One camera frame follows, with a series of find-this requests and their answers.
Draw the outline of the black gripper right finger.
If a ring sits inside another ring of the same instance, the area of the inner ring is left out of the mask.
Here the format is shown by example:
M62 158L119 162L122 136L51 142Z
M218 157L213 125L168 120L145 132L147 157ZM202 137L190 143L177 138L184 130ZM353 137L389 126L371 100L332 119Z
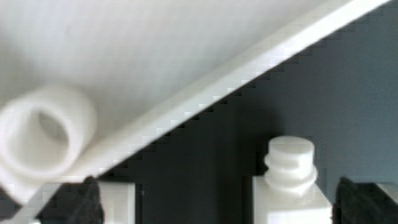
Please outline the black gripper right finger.
M398 184L339 179L332 224L398 224Z

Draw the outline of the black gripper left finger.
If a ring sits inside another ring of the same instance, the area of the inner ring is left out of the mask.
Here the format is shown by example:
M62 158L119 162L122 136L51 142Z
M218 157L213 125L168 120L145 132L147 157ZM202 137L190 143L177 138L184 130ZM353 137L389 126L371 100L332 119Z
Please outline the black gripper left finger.
M40 224L104 224L99 184L94 177L64 183L39 212Z

